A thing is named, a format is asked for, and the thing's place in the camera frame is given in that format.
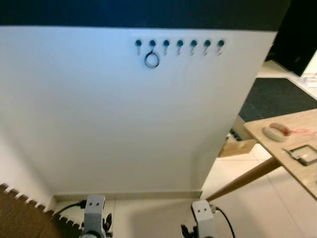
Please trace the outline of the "silver metal keys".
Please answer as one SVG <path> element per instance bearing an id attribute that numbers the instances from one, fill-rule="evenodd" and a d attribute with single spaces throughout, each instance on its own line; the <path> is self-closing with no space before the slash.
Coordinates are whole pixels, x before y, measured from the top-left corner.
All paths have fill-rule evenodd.
<path id="1" fill-rule="evenodd" d="M 295 161 L 302 163 L 304 161 L 305 154 L 295 149 L 284 149 Z"/>

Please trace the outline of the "brown foam puzzle mat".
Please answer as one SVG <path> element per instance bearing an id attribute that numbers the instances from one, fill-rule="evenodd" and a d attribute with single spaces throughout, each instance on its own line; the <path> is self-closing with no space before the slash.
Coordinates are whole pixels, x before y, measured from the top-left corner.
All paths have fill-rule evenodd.
<path id="1" fill-rule="evenodd" d="M 0 238 L 79 238 L 79 224 L 0 184 Z"/>

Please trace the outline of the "cardboard box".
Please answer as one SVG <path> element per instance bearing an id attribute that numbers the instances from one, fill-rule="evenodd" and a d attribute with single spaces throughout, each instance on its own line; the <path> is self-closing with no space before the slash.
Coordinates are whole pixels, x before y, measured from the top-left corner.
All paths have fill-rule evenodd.
<path id="1" fill-rule="evenodd" d="M 226 141 L 218 157 L 239 156 L 251 152 L 257 144 L 256 140 Z"/>

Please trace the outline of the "beige tape roll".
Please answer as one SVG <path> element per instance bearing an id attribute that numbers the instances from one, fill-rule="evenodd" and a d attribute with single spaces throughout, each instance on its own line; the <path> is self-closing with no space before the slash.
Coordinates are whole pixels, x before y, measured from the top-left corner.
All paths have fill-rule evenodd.
<path id="1" fill-rule="evenodd" d="M 271 123 L 263 127 L 263 135 L 272 141 L 284 142 L 292 135 L 290 127 L 281 123 Z"/>

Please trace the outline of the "wooden table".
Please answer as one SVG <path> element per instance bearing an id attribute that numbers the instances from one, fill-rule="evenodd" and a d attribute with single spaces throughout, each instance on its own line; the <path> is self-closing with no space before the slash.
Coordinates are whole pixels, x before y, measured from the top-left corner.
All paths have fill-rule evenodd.
<path id="1" fill-rule="evenodd" d="M 275 141 L 265 136 L 264 130 L 278 123 L 289 127 L 291 132 L 286 141 Z M 240 175 L 233 181 L 206 197 L 209 202 L 231 193 L 278 169 L 285 168 L 294 179 L 317 200 L 317 163 L 303 166 L 295 161 L 286 150 L 303 145 L 317 148 L 317 109 L 278 117 L 255 120 L 244 124 L 245 129 L 271 155 L 266 161 Z"/>

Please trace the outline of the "black-framed clear card holder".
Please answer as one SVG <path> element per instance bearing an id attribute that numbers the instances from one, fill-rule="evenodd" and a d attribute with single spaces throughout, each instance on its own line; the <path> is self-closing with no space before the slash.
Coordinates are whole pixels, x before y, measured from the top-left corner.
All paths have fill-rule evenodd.
<path id="1" fill-rule="evenodd" d="M 310 166 L 317 163 L 317 149 L 315 149 L 313 146 L 306 144 L 299 147 L 296 147 L 295 150 L 299 152 L 303 152 L 305 154 L 304 161 L 300 163 L 303 166 Z"/>

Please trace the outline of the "pink ribbon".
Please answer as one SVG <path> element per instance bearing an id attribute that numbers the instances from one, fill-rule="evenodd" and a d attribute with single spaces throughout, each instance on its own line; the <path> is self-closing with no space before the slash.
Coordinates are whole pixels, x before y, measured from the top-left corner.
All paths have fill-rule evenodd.
<path id="1" fill-rule="evenodd" d="M 291 129 L 290 133 L 291 134 L 312 134 L 312 135 L 314 135 L 317 132 L 315 130 L 299 128 L 299 129 Z"/>

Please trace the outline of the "dark floor mat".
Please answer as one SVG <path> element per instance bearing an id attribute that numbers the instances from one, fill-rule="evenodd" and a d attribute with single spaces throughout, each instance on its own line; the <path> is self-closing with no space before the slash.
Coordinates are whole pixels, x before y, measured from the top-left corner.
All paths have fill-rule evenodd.
<path id="1" fill-rule="evenodd" d="M 256 78 L 240 109 L 245 122 L 317 108 L 317 100 L 287 78 Z"/>

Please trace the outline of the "white hook rail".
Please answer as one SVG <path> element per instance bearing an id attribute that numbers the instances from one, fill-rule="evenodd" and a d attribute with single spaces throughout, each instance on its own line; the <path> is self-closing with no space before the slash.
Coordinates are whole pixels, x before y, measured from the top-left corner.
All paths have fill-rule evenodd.
<path id="1" fill-rule="evenodd" d="M 216 56 L 215 48 L 216 44 L 219 40 L 224 39 L 225 40 L 225 45 L 223 47 L 223 51 L 225 48 L 228 48 L 229 45 L 229 38 L 225 38 L 223 36 L 175 36 L 175 37 L 170 37 L 170 36 L 161 36 L 161 35 L 136 35 L 136 36 L 131 36 L 129 37 L 129 41 L 131 43 L 131 47 L 133 48 L 133 51 L 137 53 L 136 47 L 135 47 L 135 41 L 137 39 L 141 39 L 143 41 L 143 45 L 141 46 L 141 54 L 144 56 L 149 52 L 149 40 L 154 39 L 156 41 L 156 47 L 154 49 L 154 52 L 158 54 L 159 56 L 165 56 L 163 55 L 163 41 L 164 40 L 170 40 L 170 46 L 168 48 L 168 57 L 177 57 L 177 56 Z M 183 40 L 184 45 L 181 50 L 181 55 L 177 55 L 177 48 L 176 48 L 176 43 L 178 40 Z M 190 41 L 192 40 L 197 40 L 198 45 L 195 49 L 195 54 L 190 55 Z M 204 41 L 205 40 L 211 40 L 211 46 L 208 50 L 207 55 L 203 55 L 203 49 L 204 49 Z"/>

